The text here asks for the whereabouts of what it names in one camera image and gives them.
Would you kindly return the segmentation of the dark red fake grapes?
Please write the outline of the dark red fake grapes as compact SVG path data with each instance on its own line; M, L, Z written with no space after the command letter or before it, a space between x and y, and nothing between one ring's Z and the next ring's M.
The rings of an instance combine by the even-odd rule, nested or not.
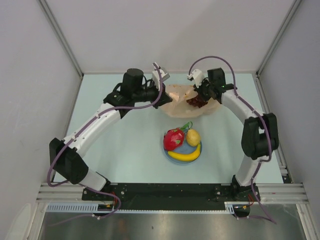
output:
M199 95L193 98L187 99L186 102L195 108L202 108L208 104L208 102L204 101Z

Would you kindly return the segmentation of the translucent orange plastic bag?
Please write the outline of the translucent orange plastic bag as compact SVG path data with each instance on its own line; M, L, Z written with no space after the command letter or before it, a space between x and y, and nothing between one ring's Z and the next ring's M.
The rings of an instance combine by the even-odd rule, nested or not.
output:
M218 101L212 98L202 108L189 105L187 100L198 96L192 85L170 84L166 86L165 91L173 100L171 103L161 106L160 109L172 118L190 119L210 115L221 106Z

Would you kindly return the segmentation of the red fake dragon fruit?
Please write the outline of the red fake dragon fruit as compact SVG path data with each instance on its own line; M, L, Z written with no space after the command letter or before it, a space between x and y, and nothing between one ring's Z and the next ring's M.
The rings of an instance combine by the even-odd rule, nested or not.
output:
M163 148L165 151L173 151L180 147L184 140L186 132L193 126L191 121L185 125L168 130L163 136Z

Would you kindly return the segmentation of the yellow fake lemon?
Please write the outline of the yellow fake lemon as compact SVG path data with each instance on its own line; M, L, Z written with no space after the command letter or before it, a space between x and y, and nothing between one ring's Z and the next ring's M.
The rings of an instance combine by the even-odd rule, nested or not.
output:
M201 142L201 136L195 129L189 129L185 139L186 142L192 147L196 147Z

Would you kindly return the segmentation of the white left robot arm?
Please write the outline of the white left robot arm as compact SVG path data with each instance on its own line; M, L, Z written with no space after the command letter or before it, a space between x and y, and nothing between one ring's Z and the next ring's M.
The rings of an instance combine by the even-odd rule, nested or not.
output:
M54 138L49 143L50 167L47 183L50 187L57 185L51 182L51 173L56 171L64 177L64 182L81 185L91 191L100 200L110 196L109 181L93 171L84 161L84 156L100 135L113 124L121 120L129 111L136 110L136 103L144 103L144 108L159 108L172 102L166 93L165 80L170 75L158 64L154 64L151 79L146 79L144 72L129 68L109 93L94 115L78 130L59 140Z

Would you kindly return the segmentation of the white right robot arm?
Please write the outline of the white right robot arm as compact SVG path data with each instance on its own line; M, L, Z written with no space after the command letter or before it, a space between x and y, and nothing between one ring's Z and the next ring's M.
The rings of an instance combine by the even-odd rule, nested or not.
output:
M210 69L207 75L193 70L188 79L194 81L194 90L205 102L218 101L228 108L243 124L241 148L243 160L237 173L232 177L230 195L235 201L246 201L259 196L255 181L263 163L271 160L272 152L279 147L277 117L253 108L241 97L235 84L226 83L221 68Z

